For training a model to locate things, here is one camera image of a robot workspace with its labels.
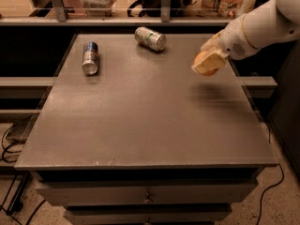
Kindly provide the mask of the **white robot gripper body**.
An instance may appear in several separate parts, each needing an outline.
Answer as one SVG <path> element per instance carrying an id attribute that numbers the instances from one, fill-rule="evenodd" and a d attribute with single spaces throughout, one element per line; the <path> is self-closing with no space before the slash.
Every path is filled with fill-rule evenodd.
<path id="1" fill-rule="evenodd" d="M 259 34 L 255 31 L 256 25 L 243 14 L 231 21 L 221 32 L 219 45 L 233 60 L 243 60 L 260 49 Z"/>

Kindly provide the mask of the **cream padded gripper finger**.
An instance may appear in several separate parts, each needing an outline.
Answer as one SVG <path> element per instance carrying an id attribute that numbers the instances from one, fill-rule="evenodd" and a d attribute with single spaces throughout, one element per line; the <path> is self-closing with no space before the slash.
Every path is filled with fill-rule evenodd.
<path id="1" fill-rule="evenodd" d="M 228 54 L 220 48 L 212 47 L 199 52 L 194 59 L 192 69 L 201 75 L 214 75 L 225 66 Z"/>
<path id="2" fill-rule="evenodd" d="M 219 45 L 221 34 L 222 31 L 219 31 L 218 33 L 214 34 L 211 38 L 209 38 L 207 41 L 205 41 L 204 44 L 201 46 L 201 51 L 202 52 L 218 51 L 218 50 L 222 51 Z"/>

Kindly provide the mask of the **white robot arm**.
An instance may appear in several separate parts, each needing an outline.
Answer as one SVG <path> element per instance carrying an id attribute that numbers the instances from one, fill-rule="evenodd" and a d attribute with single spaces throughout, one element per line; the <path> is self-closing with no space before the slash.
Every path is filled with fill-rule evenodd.
<path id="1" fill-rule="evenodd" d="M 243 60 L 262 48 L 300 38 L 300 0 L 269 0 L 231 21 L 201 46 L 192 69 L 210 76 L 229 58 Z"/>

